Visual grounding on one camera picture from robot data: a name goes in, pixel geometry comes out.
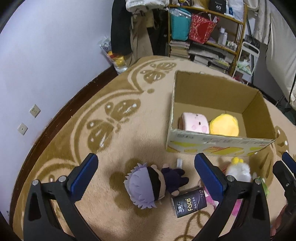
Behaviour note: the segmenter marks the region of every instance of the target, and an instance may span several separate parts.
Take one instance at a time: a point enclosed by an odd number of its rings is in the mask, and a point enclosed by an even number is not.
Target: teal bag
[[[187,14],[191,13],[185,9],[178,8],[178,10],[185,12]],[[188,39],[188,34],[190,30],[191,18],[186,18],[182,16],[170,15],[171,21],[171,32],[173,40],[185,41]]]

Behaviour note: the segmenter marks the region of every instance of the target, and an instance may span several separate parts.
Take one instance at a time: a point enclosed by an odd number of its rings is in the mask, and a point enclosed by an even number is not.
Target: white bottle
[[[220,28],[220,34],[219,34],[219,39],[218,39],[219,45],[222,45],[222,43],[223,43],[224,33],[225,33],[225,28]]]
[[[222,45],[225,46],[227,41],[227,32],[224,33]]]
[[[229,14],[229,6],[228,6],[228,0],[226,0],[226,14]]]

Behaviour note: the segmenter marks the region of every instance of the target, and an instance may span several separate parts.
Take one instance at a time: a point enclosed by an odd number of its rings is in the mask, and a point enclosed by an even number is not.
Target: beige carpet
[[[165,151],[176,70],[226,76],[187,60],[152,56],[142,58],[116,77],[79,109],[38,159],[21,191],[14,215],[13,228],[19,237],[23,236],[24,208],[32,180],[55,181],[61,175],[68,175],[93,152],[99,157],[99,168],[76,206],[101,239],[192,240],[210,217],[213,207],[177,219],[167,195],[158,203],[158,208],[140,210],[132,204],[123,184],[124,176],[137,162],[158,167],[169,163],[175,167],[178,157],[183,159],[183,169],[190,179],[183,189],[196,186],[200,179],[194,169],[193,155]],[[284,151],[296,153],[296,128],[275,106],[266,103],[278,138],[273,145],[251,156],[250,161],[252,170],[264,176],[269,184],[268,206],[274,220],[286,201],[271,168]],[[209,159],[221,168],[230,161],[230,158],[215,156]],[[68,232],[56,203],[54,207]],[[231,217],[223,233],[233,221]]]

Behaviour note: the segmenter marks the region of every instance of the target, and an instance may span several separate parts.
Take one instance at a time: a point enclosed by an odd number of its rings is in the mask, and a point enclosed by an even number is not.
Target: white cloth
[[[269,0],[259,0],[258,16],[255,21],[253,37],[261,43],[268,44],[270,31],[270,12],[273,6]]]
[[[256,12],[259,8],[259,0],[244,0],[249,10]]]
[[[282,89],[286,99],[290,101],[290,105],[296,109],[296,85],[293,87],[296,73],[296,38],[281,13],[274,6],[271,8],[270,16],[271,33],[266,52],[266,66]]]
[[[150,9],[162,9],[167,7],[169,3],[169,0],[126,0],[126,10],[137,14],[140,11],[147,12]]]

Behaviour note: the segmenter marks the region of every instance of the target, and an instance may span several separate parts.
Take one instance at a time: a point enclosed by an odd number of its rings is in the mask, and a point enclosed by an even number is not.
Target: electrical outlet
[[[24,135],[26,133],[27,129],[28,129],[28,127],[24,123],[21,123],[17,130],[19,131],[19,133]]]
[[[30,109],[30,113],[32,114],[32,116],[34,116],[36,118],[36,116],[40,113],[40,109],[37,105],[34,105],[32,107],[32,109]]]

